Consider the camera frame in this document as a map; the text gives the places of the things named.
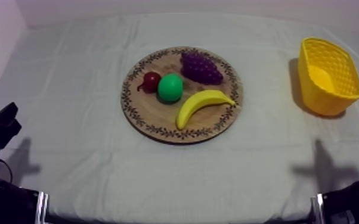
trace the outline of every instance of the grape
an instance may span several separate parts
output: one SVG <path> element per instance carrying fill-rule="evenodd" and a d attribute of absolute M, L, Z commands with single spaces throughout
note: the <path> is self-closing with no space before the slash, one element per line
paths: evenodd
<path fill-rule="evenodd" d="M 182 74 L 206 85 L 220 85 L 223 76 L 217 66 L 199 52 L 186 52 L 181 54 Z"/>

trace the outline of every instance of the white tablecloth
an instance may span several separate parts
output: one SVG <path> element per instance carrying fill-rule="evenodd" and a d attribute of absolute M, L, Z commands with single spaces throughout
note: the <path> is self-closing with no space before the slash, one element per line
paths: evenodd
<path fill-rule="evenodd" d="M 359 71 L 359 34 L 269 18 L 133 15 L 31 30 L 0 79 L 0 109 L 16 102 L 23 126 L 0 157 L 15 184 L 49 193 L 50 212 L 63 217 L 143 223 L 304 217 L 310 197 L 359 179 L 359 100 L 337 119 L 298 106 L 292 77 L 300 42 L 309 36 L 344 47 Z M 129 69 L 172 46 L 220 55 L 243 82 L 237 120 L 202 144 L 155 142 L 121 110 Z M 0 177 L 7 176 L 1 165 Z"/>

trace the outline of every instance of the cherry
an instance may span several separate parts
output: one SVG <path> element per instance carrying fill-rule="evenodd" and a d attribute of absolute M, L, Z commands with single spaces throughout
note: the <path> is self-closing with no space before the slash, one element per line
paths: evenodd
<path fill-rule="evenodd" d="M 143 76 L 143 83 L 138 86 L 138 91 L 140 88 L 143 89 L 144 92 L 151 94 L 153 92 L 157 92 L 157 87 L 159 86 L 159 82 L 162 77 L 155 72 L 148 72 Z"/>

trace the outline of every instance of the cherry stem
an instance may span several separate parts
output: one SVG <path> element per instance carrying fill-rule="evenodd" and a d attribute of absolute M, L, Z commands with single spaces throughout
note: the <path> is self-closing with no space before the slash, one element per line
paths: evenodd
<path fill-rule="evenodd" d="M 137 88 L 138 92 L 139 92 L 139 90 L 141 89 L 142 86 L 143 86 L 143 83 L 138 86 L 138 88 Z"/>

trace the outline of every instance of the round wooden plate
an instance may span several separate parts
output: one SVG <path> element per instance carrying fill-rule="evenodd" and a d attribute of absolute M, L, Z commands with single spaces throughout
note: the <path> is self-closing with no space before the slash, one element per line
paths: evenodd
<path fill-rule="evenodd" d="M 188 51 L 201 52 L 217 65 L 224 76 L 221 85 L 203 85 L 182 76 L 181 53 Z M 180 75 L 184 81 L 182 98 L 175 104 L 166 105 L 157 100 L 156 94 L 146 94 L 142 89 L 138 92 L 137 87 L 142 84 L 143 76 L 150 71 L 161 76 L 169 73 Z M 178 130 L 175 118 L 181 106 L 191 95 L 205 89 L 223 91 L 236 105 L 202 108 L 191 116 L 183 130 Z M 121 93 L 122 110 L 133 127 L 152 139 L 171 144 L 192 144 L 219 135 L 235 121 L 241 111 L 242 101 L 242 84 L 230 64 L 209 51 L 187 46 L 163 49 L 143 58 L 129 71 Z"/>

